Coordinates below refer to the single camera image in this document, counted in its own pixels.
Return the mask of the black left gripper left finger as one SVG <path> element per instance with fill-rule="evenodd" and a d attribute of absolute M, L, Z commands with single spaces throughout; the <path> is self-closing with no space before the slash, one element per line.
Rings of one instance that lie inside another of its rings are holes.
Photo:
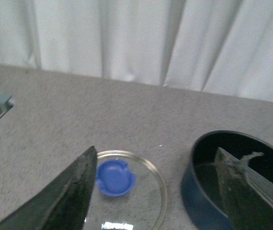
<path fill-rule="evenodd" d="M 97 151 L 91 146 L 37 195 L 0 221 L 0 230 L 83 229 L 96 167 Z"/>

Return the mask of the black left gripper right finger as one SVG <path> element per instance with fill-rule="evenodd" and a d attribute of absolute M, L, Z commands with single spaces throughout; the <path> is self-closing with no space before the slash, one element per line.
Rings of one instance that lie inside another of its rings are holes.
<path fill-rule="evenodd" d="M 252 152 L 238 159 L 221 147 L 216 151 L 222 204 L 236 230 L 273 230 L 273 182 L 249 166 L 264 155 Z"/>

